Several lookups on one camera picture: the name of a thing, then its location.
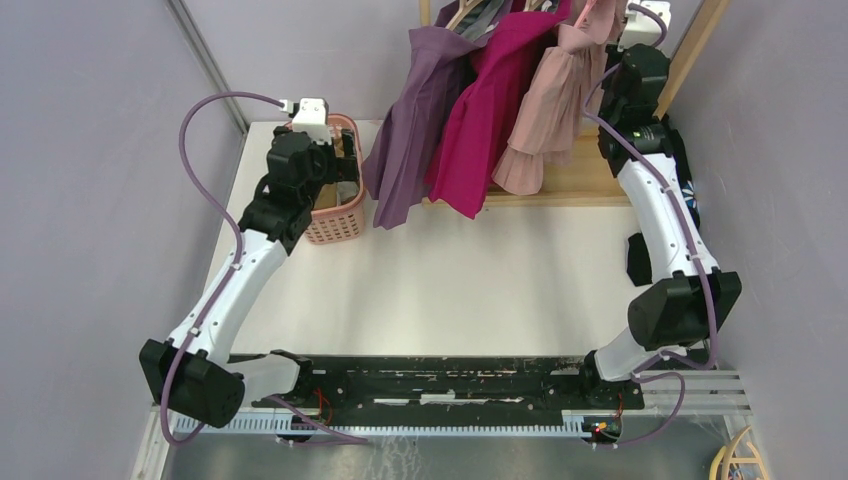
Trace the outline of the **tan brown skirt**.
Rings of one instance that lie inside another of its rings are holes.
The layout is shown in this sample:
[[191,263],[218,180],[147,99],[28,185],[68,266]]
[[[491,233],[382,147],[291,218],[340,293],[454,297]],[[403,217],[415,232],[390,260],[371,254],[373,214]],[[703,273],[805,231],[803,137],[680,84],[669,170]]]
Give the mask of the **tan brown skirt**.
[[314,210],[323,210],[344,205],[353,200],[359,192],[356,182],[343,181],[324,185],[314,204]]

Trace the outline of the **pink pleated skirt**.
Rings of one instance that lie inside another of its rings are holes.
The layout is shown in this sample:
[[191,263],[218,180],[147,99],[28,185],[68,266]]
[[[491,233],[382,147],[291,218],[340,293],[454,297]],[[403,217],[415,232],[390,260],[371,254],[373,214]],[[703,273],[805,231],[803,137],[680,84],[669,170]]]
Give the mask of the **pink pleated skirt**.
[[606,47],[625,26],[625,1],[586,1],[574,20],[556,27],[545,50],[492,180],[515,195],[541,190],[544,166],[565,165],[581,132],[583,108],[599,109],[594,90],[605,70]]

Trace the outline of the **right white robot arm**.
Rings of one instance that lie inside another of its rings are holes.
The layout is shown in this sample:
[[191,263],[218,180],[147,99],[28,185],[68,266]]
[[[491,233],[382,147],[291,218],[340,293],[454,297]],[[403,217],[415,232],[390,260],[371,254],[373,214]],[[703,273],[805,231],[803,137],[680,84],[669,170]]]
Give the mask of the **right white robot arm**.
[[580,400],[602,408],[631,380],[660,359],[692,368],[687,350],[715,342],[738,300],[739,275],[720,268],[686,202],[684,149],[679,133],[656,116],[668,80],[669,59],[656,47],[636,44],[618,55],[599,82],[598,146],[633,207],[639,230],[628,240],[627,273],[645,286],[627,310],[625,329],[590,352],[577,382]]

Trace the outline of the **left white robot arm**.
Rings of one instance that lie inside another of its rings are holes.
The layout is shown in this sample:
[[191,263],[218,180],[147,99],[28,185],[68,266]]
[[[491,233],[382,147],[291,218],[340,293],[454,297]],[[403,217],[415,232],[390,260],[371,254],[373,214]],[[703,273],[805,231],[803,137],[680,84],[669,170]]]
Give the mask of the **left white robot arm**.
[[320,145],[287,127],[274,131],[267,172],[237,223],[236,244],[208,290],[166,341],[148,340],[139,360],[162,414],[170,411],[222,428],[243,406],[278,394],[307,404],[310,360],[274,350],[231,362],[236,336],[259,294],[312,222],[322,188],[359,178],[360,149],[349,128]]

